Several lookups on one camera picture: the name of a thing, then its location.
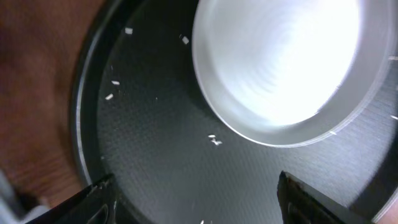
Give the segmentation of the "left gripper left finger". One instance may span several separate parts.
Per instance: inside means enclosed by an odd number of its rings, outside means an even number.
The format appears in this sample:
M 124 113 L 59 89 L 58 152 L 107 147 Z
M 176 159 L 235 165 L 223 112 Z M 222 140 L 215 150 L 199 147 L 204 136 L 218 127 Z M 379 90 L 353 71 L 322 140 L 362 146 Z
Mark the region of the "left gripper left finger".
M 28 224 L 112 224 L 115 204 L 114 176 L 108 174 Z

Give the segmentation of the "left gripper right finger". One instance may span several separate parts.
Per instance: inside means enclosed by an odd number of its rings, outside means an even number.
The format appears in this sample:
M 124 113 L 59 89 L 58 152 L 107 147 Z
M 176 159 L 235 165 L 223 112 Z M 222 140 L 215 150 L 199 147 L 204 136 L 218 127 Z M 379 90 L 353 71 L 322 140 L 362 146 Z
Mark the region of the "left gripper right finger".
M 284 224 L 373 224 L 285 171 L 277 198 Z

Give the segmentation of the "grey round plate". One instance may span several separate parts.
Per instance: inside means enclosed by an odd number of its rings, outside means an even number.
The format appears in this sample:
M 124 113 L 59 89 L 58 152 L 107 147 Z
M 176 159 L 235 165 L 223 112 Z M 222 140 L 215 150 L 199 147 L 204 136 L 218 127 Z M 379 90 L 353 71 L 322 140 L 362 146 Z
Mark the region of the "grey round plate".
M 214 114 L 271 147 L 321 141 L 355 119 L 389 70 L 397 2 L 200 0 L 192 60 Z

